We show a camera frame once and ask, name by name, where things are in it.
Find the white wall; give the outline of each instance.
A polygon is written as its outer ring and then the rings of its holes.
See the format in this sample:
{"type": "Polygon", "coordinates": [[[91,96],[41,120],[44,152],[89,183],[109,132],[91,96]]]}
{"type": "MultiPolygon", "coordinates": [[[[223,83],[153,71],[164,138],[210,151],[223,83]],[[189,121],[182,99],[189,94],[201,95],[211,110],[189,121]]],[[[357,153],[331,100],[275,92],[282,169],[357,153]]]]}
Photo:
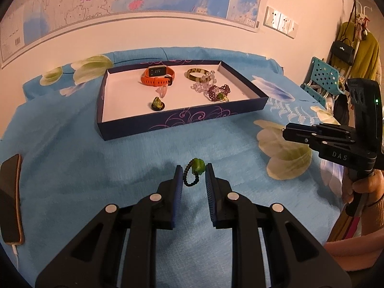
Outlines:
{"type": "Polygon", "coordinates": [[[129,19],[91,26],[44,42],[0,70],[0,135],[15,108],[24,102],[22,84],[55,67],[94,54],[127,49],[202,46],[271,57],[285,75],[302,83],[313,56],[327,58],[341,21],[348,20],[353,0],[262,0],[299,24],[296,39],[262,27],[259,33],[187,19],[129,19]]]}

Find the charging cable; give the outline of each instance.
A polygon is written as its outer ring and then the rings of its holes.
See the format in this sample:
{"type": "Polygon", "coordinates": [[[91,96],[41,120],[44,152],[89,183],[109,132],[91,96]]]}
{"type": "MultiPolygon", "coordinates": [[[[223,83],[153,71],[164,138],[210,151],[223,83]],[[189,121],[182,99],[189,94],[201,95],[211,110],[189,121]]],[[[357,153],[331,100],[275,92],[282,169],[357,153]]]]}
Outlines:
{"type": "Polygon", "coordinates": [[[16,270],[19,271],[19,255],[17,253],[16,245],[12,245],[13,253],[16,257],[16,270]]]}

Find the metal rivet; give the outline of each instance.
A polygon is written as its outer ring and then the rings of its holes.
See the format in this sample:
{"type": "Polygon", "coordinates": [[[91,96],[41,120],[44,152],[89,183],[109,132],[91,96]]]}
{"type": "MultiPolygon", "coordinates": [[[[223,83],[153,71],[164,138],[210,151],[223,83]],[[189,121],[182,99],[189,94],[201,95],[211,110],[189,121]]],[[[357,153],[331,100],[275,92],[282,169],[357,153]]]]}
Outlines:
{"type": "Polygon", "coordinates": [[[228,195],[227,195],[228,199],[230,200],[238,200],[240,198],[239,194],[235,193],[235,192],[230,192],[228,195]]]}
{"type": "Polygon", "coordinates": [[[152,194],[151,196],[149,196],[149,199],[151,199],[152,201],[159,201],[161,199],[161,195],[158,193],[152,194]]]}
{"type": "Polygon", "coordinates": [[[105,207],[105,211],[107,213],[114,213],[118,208],[116,207],[116,205],[108,205],[107,207],[105,207]]]}
{"type": "Polygon", "coordinates": [[[280,204],[273,204],[272,209],[273,211],[276,211],[276,212],[282,212],[284,210],[284,207],[283,205],[280,205],[280,204]]]}

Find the teal plastic basket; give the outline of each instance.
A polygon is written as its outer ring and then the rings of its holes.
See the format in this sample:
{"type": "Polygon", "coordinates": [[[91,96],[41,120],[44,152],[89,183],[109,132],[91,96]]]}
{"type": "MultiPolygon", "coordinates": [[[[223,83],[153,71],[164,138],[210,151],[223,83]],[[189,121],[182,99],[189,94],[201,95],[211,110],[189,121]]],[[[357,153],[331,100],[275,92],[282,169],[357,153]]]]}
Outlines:
{"type": "Polygon", "coordinates": [[[313,88],[310,88],[305,83],[303,83],[300,87],[325,108],[325,98],[323,98],[319,93],[317,93],[313,88]]]}
{"type": "Polygon", "coordinates": [[[311,65],[313,66],[311,74],[311,80],[313,82],[320,85],[323,89],[326,89],[332,95],[344,94],[339,88],[339,72],[337,69],[317,57],[312,58],[311,65]]]}

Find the pink pendant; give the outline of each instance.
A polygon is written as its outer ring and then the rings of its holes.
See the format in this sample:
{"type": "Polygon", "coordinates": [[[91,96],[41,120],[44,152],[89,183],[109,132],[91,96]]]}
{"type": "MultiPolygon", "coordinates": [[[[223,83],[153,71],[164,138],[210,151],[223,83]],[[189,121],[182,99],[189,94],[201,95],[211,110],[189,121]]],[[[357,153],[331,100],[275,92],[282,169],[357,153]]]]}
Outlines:
{"type": "Polygon", "coordinates": [[[156,92],[159,93],[161,99],[164,96],[166,96],[167,89],[168,89],[168,84],[163,85],[162,87],[159,87],[159,88],[156,89],[156,92]]]}

